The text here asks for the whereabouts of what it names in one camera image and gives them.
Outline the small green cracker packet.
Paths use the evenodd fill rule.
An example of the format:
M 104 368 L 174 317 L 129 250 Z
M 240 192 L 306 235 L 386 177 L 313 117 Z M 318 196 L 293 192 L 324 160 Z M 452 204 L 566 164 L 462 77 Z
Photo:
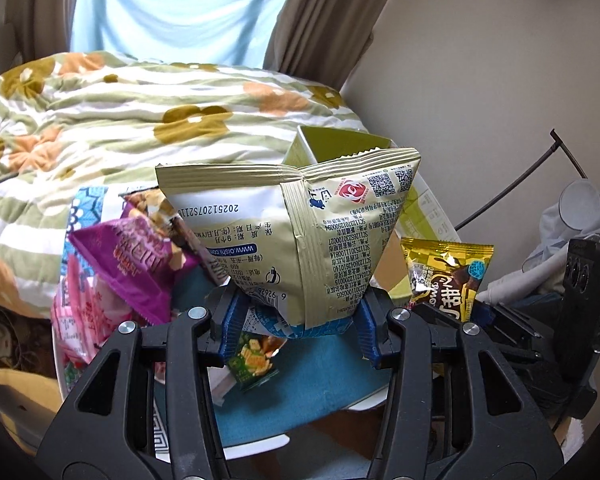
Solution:
M 275 336 L 242 332 L 234 356 L 228 361 L 228 369 L 240 390 L 259 387 L 277 374 L 274 358 L 286 340 Z

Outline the teal patterned table cloth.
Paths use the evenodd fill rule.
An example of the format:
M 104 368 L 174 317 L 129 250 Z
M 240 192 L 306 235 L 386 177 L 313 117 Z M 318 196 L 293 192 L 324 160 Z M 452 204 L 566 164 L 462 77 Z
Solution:
M 60 276 L 66 272 L 70 255 L 79 258 L 89 276 L 96 275 L 73 244 L 65 243 Z M 71 362 L 55 336 L 56 348 L 64 355 L 59 367 L 64 387 L 70 390 L 86 365 Z M 229 370 L 210 370 L 215 417 L 225 446 L 286 434 L 376 393 L 386 393 L 390 378 L 388 370 L 375 370 L 363 359 L 354 330 L 295 339 L 274 363 L 277 374 L 248 391 L 239 389 Z

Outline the green cardboard box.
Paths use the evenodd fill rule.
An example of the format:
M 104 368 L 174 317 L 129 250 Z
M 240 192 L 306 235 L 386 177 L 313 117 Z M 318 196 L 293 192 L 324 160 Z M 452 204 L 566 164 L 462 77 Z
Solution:
M 395 145 L 393 140 L 367 132 L 300 126 L 283 163 L 303 167 L 374 148 L 393 148 Z M 447 242 L 457 242 L 460 239 L 422 176 L 414 177 L 396 228 L 372 279 L 372 284 L 385 289 L 398 307 L 407 306 L 412 296 L 407 265 L 400 245 L 400 240 L 407 237 Z

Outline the brown curtain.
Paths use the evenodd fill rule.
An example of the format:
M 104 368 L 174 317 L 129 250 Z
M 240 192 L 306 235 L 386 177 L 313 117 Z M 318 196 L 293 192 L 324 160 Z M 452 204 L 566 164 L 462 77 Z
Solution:
M 263 67 L 336 90 L 373 41 L 388 0 L 286 0 Z
M 75 8 L 76 0 L 6 0 L 5 20 L 26 62 L 69 50 Z

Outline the purple snack bag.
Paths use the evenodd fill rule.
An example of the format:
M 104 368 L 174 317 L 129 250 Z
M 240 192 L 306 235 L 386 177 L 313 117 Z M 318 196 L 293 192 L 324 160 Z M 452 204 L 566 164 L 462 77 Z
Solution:
M 96 275 L 152 325 L 171 321 L 172 289 L 199 263 L 141 214 L 74 231 L 69 240 Z

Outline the light blue window sheet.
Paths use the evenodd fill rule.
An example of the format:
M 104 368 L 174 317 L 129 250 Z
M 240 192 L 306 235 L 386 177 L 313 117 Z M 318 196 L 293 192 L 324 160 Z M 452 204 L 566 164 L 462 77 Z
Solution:
M 73 51 L 260 68 L 286 0 L 76 0 Z

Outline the pile of white clothes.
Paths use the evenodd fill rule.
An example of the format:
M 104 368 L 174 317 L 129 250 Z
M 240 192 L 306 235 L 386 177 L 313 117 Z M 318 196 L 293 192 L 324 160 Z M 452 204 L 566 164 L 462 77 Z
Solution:
M 543 211 L 540 239 L 519 270 L 489 283 L 477 300 L 491 306 L 521 300 L 565 271 L 572 240 L 600 242 L 600 191 L 591 180 L 571 182 L 558 202 Z

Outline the left brown curtain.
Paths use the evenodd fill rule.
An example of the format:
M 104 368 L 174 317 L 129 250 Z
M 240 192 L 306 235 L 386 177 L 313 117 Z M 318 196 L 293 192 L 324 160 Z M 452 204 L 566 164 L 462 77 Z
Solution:
M 5 20 L 26 62 L 69 50 L 75 8 L 76 0 L 6 0 Z

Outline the gold chocolate snack bag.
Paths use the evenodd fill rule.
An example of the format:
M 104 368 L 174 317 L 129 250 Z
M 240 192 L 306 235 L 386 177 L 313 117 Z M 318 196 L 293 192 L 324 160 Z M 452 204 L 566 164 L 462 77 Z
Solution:
M 457 322 L 469 321 L 494 246 L 405 237 L 401 250 L 412 293 L 408 306 L 426 304 Z

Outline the pink snack bag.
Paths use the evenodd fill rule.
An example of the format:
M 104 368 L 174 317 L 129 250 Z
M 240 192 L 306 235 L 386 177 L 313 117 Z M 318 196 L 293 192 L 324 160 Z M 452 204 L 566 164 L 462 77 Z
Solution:
M 140 296 L 143 276 L 118 275 L 123 298 L 98 275 L 89 276 L 76 255 L 68 257 L 52 307 L 52 324 L 61 349 L 71 362 L 79 366 L 90 364 L 120 323 L 147 324 L 128 301 Z

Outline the beige snack bag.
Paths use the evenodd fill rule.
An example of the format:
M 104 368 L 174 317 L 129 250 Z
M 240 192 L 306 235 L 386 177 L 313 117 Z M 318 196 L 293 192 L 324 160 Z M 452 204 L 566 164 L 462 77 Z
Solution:
M 292 327 L 350 318 L 420 163 L 374 148 L 305 167 L 161 166 L 160 190 L 232 281 Z

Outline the right brown curtain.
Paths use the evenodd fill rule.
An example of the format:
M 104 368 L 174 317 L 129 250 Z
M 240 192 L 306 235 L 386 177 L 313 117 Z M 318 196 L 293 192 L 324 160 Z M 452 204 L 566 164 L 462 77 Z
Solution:
M 263 67 L 336 90 L 373 41 L 388 0 L 286 0 Z

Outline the black metal stand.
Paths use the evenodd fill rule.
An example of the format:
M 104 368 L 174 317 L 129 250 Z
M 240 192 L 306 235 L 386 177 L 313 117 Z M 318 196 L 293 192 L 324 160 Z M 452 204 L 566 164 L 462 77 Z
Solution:
M 533 164 L 531 164 L 526 170 L 524 170 L 524 172 L 519 177 L 516 177 L 516 179 L 513 180 L 511 184 L 507 185 L 503 191 L 496 194 L 487 203 L 475 210 L 467 218 L 465 218 L 461 222 L 458 222 L 454 226 L 454 230 L 456 232 L 460 232 L 460 230 L 464 229 L 465 226 L 468 226 L 468 224 L 471 224 L 472 222 L 480 218 L 483 214 L 485 214 L 487 211 L 489 211 L 495 205 L 497 205 L 501 200 L 504 200 L 504 198 L 506 196 L 509 196 L 509 194 L 513 192 L 515 188 L 518 188 L 518 186 L 521 185 L 522 182 L 527 180 L 528 177 L 531 177 L 532 174 L 534 174 L 535 171 L 538 170 L 544 164 L 544 162 L 546 162 L 547 159 L 550 158 L 550 156 L 552 156 L 558 151 L 564 153 L 564 155 L 569 160 L 571 166 L 573 166 L 574 170 L 577 171 L 577 174 L 581 179 L 587 179 L 588 175 L 584 171 L 580 162 L 578 162 L 577 157 L 572 154 L 572 151 L 570 151 L 566 142 L 562 140 L 562 137 L 557 133 L 555 129 L 550 130 L 550 138 L 553 140 L 552 144 L 550 144 L 550 147 Z

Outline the floral green white duvet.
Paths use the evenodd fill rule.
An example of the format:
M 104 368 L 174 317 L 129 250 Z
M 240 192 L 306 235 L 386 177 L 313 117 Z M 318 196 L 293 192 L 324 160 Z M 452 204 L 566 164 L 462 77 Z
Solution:
M 362 128 L 339 92 L 267 70 L 61 53 L 0 76 L 0 307 L 47 318 L 76 193 L 159 165 L 281 162 L 302 125 Z

